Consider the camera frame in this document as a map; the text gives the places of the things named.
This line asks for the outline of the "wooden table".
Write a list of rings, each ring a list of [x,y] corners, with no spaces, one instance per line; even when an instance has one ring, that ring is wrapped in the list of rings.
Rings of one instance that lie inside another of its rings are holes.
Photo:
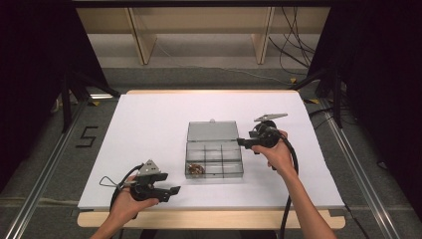
[[[130,91],[139,93],[199,93],[199,92],[258,92],[258,91]],[[278,229],[282,223],[296,228],[299,221],[295,213],[285,215],[282,208],[182,208],[170,209],[161,203],[139,213],[128,222],[130,228],[148,229]],[[344,204],[338,208],[318,208],[318,212],[333,229],[345,225]],[[106,219],[108,208],[82,209],[78,223],[82,227],[98,227]]]

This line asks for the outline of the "person's right hand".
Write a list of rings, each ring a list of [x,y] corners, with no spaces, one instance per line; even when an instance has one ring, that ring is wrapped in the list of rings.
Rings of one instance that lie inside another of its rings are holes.
[[[252,150],[262,154],[267,159],[268,166],[274,167],[277,173],[283,179],[286,179],[291,176],[297,176],[298,174],[294,169],[291,152],[284,143],[284,139],[287,138],[288,134],[283,130],[280,130],[280,134],[282,138],[274,147],[267,148],[261,145],[254,145]]]

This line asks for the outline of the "aluminium floor rail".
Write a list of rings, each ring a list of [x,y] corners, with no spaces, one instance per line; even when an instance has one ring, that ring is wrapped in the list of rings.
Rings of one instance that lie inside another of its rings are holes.
[[[55,128],[61,117],[53,115],[49,119],[30,155],[19,165],[0,193],[0,209],[16,211],[13,219],[6,223],[6,230],[3,235],[0,234],[0,239],[20,239],[23,235],[86,106],[86,102],[71,105],[71,122],[62,129]]]
[[[350,170],[353,173],[356,182],[363,194],[363,197],[365,198],[365,201],[370,208],[384,238],[400,239],[400,235],[392,221],[390,214],[384,207],[384,204],[378,194],[375,192],[372,183],[369,181],[369,178],[365,173],[362,165],[360,164],[358,157],[356,156],[343,129],[337,126],[337,123],[333,118],[333,114],[330,115],[329,113],[326,113],[325,117],[328,120],[328,125],[343,155],[345,156]]]

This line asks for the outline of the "wooden shelf unit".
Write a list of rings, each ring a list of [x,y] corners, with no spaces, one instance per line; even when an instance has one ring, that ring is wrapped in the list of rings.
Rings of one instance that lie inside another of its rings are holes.
[[[129,34],[138,61],[146,65],[159,34],[248,34],[256,61],[265,62],[269,36],[319,34],[327,7],[164,7],[82,8],[77,13],[89,34]]]

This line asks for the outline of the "person's left hand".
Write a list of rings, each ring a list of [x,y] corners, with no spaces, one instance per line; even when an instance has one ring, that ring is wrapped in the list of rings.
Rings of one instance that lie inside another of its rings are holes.
[[[130,188],[124,187],[117,195],[111,207],[109,217],[114,221],[126,223],[134,218],[141,210],[157,205],[159,200],[149,198],[143,201],[136,201],[130,194]]]

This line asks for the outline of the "clear plastic compartment box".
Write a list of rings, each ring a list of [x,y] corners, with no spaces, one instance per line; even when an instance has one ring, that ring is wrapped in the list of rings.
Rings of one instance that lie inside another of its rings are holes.
[[[237,178],[244,174],[237,124],[229,121],[191,121],[185,150],[189,179]]]

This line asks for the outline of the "black curtain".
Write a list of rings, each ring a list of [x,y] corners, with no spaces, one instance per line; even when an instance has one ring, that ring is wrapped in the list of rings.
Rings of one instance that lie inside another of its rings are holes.
[[[0,0],[0,191],[76,73],[107,85],[72,0]]]
[[[336,62],[351,108],[422,221],[422,0],[334,0],[310,71]]]

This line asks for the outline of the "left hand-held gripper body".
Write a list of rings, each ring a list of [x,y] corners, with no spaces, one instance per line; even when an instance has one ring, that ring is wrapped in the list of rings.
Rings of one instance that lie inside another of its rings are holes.
[[[152,174],[161,173],[158,166],[149,159],[137,172],[134,183],[130,186],[130,194],[136,201],[143,201],[149,198],[155,198],[154,183],[149,182]]]

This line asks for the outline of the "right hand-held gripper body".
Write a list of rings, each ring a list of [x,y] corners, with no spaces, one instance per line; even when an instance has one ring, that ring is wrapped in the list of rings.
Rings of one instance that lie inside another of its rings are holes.
[[[282,137],[282,134],[277,129],[274,120],[286,116],[286,113],[268,114],[262,115],[255,119],[257,124],[254,126],[254,130],[259,133],[257,138],[261,141],[261,146],[271,148],[278,143],[279,139]]]

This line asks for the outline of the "white table mat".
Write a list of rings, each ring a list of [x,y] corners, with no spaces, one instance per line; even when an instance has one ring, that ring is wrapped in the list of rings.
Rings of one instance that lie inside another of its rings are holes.
[[[108,208],[113,193],[108,180],[120,181],[151,159],[168,177],[162,187],[179,187],[164,202],[182,208],[282,208],[288,192],[262,155],[242,152],[240,178],[188,179],[185,143],[192,121],[236,122],[247,136],[256,119],[275,115],[299,160],[299,177],[314,205],[338,208],[343,202],[319,147],[305,104],[295,91],[139,93],[120,97],[99,155],[79,202],[82,209]]]

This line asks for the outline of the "black metal stand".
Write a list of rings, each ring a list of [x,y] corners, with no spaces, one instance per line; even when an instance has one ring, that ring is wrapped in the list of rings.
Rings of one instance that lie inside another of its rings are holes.
[[[65,71],[61,79],[61,98],[63,103],[64,125],[63,132],[70,129],[73,123],[73,115],[71,109],[71,94],[73,94],[78,102],[86,103],[91,95],[87,87],[94,87],[111,95],[114,98],[119,98],[120,93],[112,89],[106,80],[98,81],[81,71],[69,69]]]
[[[324,68],[308,74],[303,80],[294,84],[291,90],[298,91],[313,81],[319,80],[316,87],[316,96],[326,98],[332,94],[333,119],[339,128],[342,128],[340,118],[341,105],[341,75],[336,68]]]

